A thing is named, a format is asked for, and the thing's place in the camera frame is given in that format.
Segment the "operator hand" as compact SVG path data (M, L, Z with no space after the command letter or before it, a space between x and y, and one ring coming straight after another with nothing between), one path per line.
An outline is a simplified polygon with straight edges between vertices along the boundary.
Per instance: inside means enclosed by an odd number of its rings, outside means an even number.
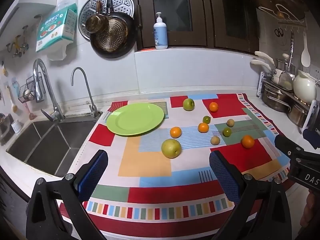
M306 198L306 205L304 207L303 215L300 220L300 225L306 228L309 222L312 220L314 214L319 211L319 194L309 190L309 194Z

